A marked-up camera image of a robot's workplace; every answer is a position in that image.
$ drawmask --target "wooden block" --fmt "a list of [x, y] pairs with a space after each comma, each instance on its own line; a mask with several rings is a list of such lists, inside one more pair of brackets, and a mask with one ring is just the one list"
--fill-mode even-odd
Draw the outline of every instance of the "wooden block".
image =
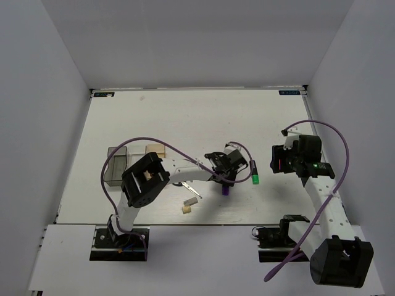
[[192, 212], [190, 205], [186, 205], [185, 207], [182, 208], [182, 210], [183, 210], [183, 214], [188, 214]]
[[184, 205], [194, 205], [197, 203], [198, 203], [198, 199], [196, 197], [192, 197], [191, 199], [184, 201]]
[[160, 158], [166, 157], [165, 146], [162, 144], [150, 144], [146, 146], [146, 154], [149, 152], [156, 152]]

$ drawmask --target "table top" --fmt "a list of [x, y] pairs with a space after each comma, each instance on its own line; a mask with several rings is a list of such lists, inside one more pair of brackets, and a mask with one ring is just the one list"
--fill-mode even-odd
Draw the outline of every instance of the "table top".
[[[213, 182], [189, 183], [203, 196], [192, 212], [183, 201], [194, 195], [172, 185], [142, 208], [139, 224], [278, 224], [284, 214], [312, 219], [312, 202], [295, 174], [274, 175], [269, 167], [272, 146], [284, 144], [280, 131], [307, 119], [301, 96], [281, 96], [276, 90], [157, 90], [117, 91], [113, 97], [93, 97], [83, 134], [60, 203], [59, 224], [106, 224], [113, 213], [99, 176], [107, 149], [126, 139], [148, 136], [174, 145], [192, 157], [221, 151], [228, 141], [243, 143], [256, 160], [260, 184], [235, 184], [229, 196]], [[307, 123], [298, 126], [312, 134]], [[151, 142], [128, 146], [141, 150]], [[168, 158], [181, 158], [167, 149]], [[247, 170], [238, 177], [248, 174]], [[109, 188], [117, 203], [120, 189]]]
[[[147, 262], [89, 261], [93, 225], [49, 225], [29, 285], [45, 296], [384, 294], [374, 262], [361, 289], [314, 284], [309, 262], [259, 262], [252, 226], [152, 226]], [[363, 240], [360, 227], [355, 233]]]

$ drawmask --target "gray wall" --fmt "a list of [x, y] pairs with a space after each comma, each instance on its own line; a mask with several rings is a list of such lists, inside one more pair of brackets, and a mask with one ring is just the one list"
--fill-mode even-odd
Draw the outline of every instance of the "gray wall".
[[90, 88], [310, 82], [352, 0], [43, 0]]
[[[340, 193], [347, 214], [375, 249], [387, 295], [395, 295], [395, 2], [355, 0], [309, 87], [314, 118], [336, 125], [351, 150]], [[344, 148], [318, 131], [338, 176]]]
[[39, 0], [0, 1], [0, 293], [25, 295], [89, 91]]

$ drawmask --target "green object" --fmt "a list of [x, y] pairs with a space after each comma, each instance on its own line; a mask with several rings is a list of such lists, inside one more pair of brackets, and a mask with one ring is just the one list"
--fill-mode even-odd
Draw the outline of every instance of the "green object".
[[253, 183], [253, 185], [258, 185], [259, 184], [259, 176], [258, 175], [253, 175], [252, 176], [252, 183]]

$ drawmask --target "black label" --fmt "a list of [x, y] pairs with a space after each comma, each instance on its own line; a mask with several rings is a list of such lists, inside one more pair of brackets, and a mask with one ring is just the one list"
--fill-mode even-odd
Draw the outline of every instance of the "black label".
[[114, 92], [96, 92], [93, 94], [93, 97], [113, 97]]
[[281, 96], [300, 96], [300, 91], [278, 91]]

